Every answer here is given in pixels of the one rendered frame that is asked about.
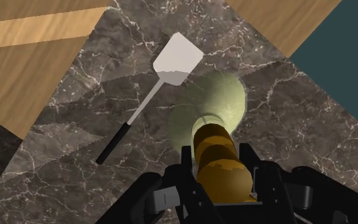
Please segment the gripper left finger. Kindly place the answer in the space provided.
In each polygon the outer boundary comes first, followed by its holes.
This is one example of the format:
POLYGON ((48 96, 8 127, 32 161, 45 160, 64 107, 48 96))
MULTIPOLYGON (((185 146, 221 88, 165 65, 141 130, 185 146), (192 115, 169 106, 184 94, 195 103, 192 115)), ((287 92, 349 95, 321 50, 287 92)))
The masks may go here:
POLYGON ((180 164, 164 175, 141 174, 95 224, 156 224, 165 210, 174 208, 180 224, 225 224, 192 174, 191 148, 183 146, 180 164))

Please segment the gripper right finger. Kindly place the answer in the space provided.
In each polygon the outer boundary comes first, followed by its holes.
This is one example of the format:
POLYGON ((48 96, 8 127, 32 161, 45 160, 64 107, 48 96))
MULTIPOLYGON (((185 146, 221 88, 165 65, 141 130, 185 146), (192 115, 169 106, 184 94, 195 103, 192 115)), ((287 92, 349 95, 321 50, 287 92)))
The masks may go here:
POLYGON ((271 224, 358 224, 358 193, 307 166, 287 172, 260 160, 250 144, 239 144, 239 159, 252 172, 254 191, 266 206, 271 224))

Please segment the yellow-brown cylinder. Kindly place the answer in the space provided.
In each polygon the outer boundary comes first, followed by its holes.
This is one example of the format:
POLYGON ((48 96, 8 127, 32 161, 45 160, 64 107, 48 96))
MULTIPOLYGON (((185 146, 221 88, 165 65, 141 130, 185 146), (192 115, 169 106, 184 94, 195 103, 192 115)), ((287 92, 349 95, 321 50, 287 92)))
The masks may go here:
POLYGON ((193 136, 196 181, 213 203, 254 202, 251 172, 239 160, 236 147, 226 129, 210 123, 193 136))

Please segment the pale green bowl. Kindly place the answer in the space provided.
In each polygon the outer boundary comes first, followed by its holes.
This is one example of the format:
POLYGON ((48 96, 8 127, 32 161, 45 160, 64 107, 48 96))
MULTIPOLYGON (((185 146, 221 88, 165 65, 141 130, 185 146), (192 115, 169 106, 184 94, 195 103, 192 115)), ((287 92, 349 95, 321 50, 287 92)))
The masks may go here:
POLYGON ((232 133, 247 111, 247 90, 229 72, 197 76, 185 86, 168 122, 169 139, 180 156, 199 159, 195 153, 221 145, 238 155, 232 133))

